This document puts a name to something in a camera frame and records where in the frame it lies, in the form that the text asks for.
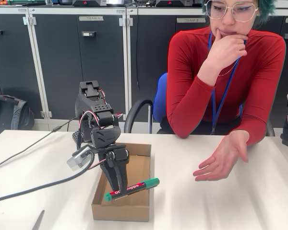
black backpack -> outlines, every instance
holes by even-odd
[[[6,129],[30,130],[33,125],[34,114],[28,102],[0,94],[0,133]]]

blue lanyard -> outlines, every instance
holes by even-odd
[[[211,39],[212,39],[212,33],[210,33],[210,36],[209,36],[209,43],[208,43],[208,51],[210,50],[211,48]],[[231,83],[231,80],[232,80],[232,76],[234,76],[234,73],[235,73],[235,70],[236,70],[236,67],[238,65],[238,62],[239,62],[239,59],[237,60],[237,62],[235,63],[234,67],[233,67],[233,70],[230,74],[230,78],[227,82],[227,86],[225,88],[225,92],[223,94],[223,97],[222,97],[222,100],[221,100],[221,103],[220,105],[218,106],[218,109],[216,111],[216,92],[215,92],[215,89],[213,89],[212,91],[212,131],[211,131],[211,135],[213,135],[215,133],[215,128],[216,128],[216,121],[220,115],[220,112],[221,112],[221,108],[224,104],[224,101],[225,101],[225,97],[226,97],[226,94],[227,94],[227,91],[228,91],[228,88],[229,88],[229,85]]]

green hair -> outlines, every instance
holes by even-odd
[[[206,13],[205,3],[208,0],[202,0],[203,12]],[[269,15],[274,14],[275,5],[274,3],[276,0],[258,0],[258,7],[259,7],[259,16],[258,16],[258,24],[262,24],[268,21]]]

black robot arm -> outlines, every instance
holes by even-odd
[[[103,161],[100,167],[112,190],[120,190],[125,194],[128,184],[126,164],[129,162],[129,152],[124,145],[115,145],[121,133],[119,118],[106,102],[105,93],[99,88],[96,80],[80,83],[75,112],[79,118],[79,130],[73,134],[73,138],[78,147],[82,142],[92,142],[93,147],[98,149],[96,153],[99,161]],[[84,161],[84,158],[73,156],[69,160],[70,166],[83,165],[81,160]]]

chair backrest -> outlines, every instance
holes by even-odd
[[[167,79],[168,73],[164,73],[158,80],[157,92],[154,99],[153,116],[154,119],[161,123],[167,114],[166,98],[167,98]]]

